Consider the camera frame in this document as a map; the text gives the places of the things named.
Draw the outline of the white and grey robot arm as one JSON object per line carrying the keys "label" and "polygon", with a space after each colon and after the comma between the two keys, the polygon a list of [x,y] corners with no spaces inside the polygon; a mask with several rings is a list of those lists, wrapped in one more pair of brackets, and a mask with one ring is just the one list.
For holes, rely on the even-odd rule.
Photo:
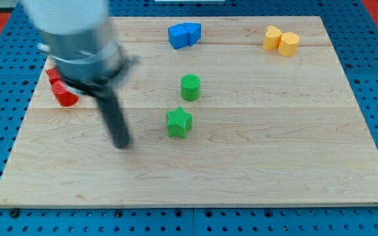
{"label": "white and grey robot arm", "polygon": [[117,42],[105,0],[23,0],[21,4],[42,36],[39,48],[67,79],[111,79],[138,61]]}

